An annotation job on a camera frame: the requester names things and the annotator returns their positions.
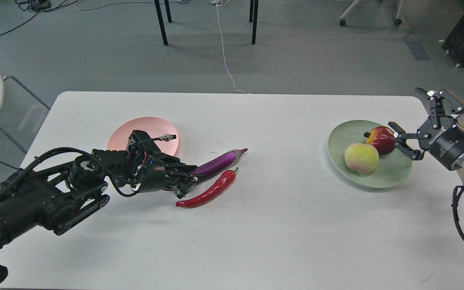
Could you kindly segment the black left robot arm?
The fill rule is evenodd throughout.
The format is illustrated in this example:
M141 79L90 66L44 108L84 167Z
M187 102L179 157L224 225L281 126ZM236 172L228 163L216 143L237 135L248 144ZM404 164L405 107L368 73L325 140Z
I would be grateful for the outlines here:
M129 185L137 193L173 191L182 198L199 182L191 174L195 166L163 153L156 140L169 141L175 135L151 138L134 130L125 150L93 150L58 147L38 156L26 168L15 171L0 191L0 249L35 226L62 235L105 206L109 178L116 191ZM0 265L0 283L8 270Z

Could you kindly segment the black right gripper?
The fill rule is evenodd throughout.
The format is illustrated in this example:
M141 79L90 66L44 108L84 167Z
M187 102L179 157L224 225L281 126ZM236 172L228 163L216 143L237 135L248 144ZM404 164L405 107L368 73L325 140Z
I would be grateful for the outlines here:
M424 152L407 145L408 139L420 139L418 144L424 151L428 151L446 169L455 171L464 169L464 127L457 120L464 114L464 100L447 89L426 91L415 88L418 99L425 101L428 117L418 128L417 133L407 133L395 122L389 122L389 127L396 132L394 147L410 160L423 160ZM435 109L439 116L434 124L431 110Z

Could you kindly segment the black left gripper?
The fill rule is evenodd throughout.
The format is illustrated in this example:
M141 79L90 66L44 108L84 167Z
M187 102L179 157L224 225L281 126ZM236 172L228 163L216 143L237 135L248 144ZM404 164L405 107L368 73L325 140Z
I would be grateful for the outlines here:
M197 165L187 165L179 158L170 155L148 157L142 167L139 193L156 192L160 190L173 191L179 199L184 198L198 181L198 176L190 176Z

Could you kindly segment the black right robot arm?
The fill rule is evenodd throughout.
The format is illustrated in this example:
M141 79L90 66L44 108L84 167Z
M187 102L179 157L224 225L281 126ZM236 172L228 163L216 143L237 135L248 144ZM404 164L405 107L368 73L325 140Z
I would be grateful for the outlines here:
M394 147L410 160L422 160L424 154L429 153L449 171L464 169L464 127L458 122L458 117L464 114L464 103L446 89L416 88L415 91L428 102L428 117L415 133L408 133L397 123L389 122L389 127L396 132ZM464 242L458 215L463 193L464 185L453 189L451 207L455 227Z

